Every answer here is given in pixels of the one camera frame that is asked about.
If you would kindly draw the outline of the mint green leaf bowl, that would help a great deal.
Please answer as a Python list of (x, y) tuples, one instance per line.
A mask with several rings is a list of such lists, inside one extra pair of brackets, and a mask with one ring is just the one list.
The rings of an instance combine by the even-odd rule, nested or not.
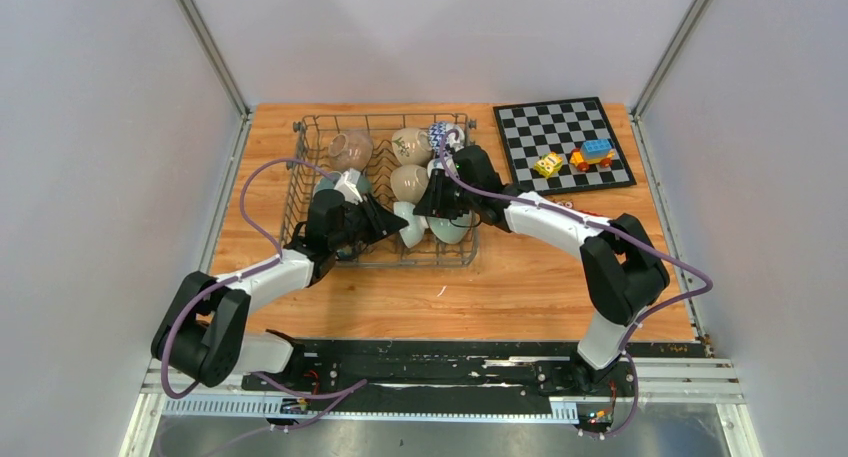
[(427, 223), (439, 241), (453, 245), (459, 243), (470, 230), (472, 214), (465, 213), (454, 219), (428, 217)]

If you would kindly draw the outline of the white bowl green dashes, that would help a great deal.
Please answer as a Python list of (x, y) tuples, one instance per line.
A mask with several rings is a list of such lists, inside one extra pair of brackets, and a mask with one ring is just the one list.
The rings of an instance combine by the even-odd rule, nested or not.
[(400, 230), (403, 244), (411, 249), (423, 241), (425, 231), (429, 228), (424, 216), (414, 214), (415, 205), (410, 202), (398, 201), (393, 203), (393, 212), (403, 218), (407, 226)]

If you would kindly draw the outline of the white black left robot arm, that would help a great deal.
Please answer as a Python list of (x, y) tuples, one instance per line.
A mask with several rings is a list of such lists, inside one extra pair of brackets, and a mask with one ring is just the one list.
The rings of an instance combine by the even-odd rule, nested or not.
[(370, 194), (352, 203), (337, 190), (318, 192), (279, 253), (229, 274), (183, 279), (152, 339), (153, 358), (206, 387), (263, 372), (283, 390), (298, 388), (307, 367), (300, 349), (279, 331), (247, 332), (249, 315), (320, 282), (341, 249), (361, 250), (407, 225)]

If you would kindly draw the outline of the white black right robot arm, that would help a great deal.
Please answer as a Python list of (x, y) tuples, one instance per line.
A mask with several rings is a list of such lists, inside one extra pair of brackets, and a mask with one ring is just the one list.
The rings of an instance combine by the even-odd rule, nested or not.
[(670, 283), (638, 218), (576, 211), (526, 185), (505, 184), (477, 145), (461, 149), (453, 163), (431, 173), (413, 212), (447, 220), (474, 213), (486, 225), (538, 239), (582, 264), (594, 314), (570, 370), (573, 385), (584, 394), (609, 384), (610, 366), (630, 326)]

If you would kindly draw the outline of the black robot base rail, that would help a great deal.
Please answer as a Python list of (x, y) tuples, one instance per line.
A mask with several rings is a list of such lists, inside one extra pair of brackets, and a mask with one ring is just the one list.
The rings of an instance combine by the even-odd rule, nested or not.
[(577, 382), (574, 341), (303, 339), (295, 349), (285, 370), (266, 380), (249, 374), (243, 389), (317, 392), (320, 400), (309, 407), (319, 411), (333, 393), (364, 381), (336, 412), (542, 415), (552, 397), (607, 402), (636, 388), (625, 361), (596, 384)]

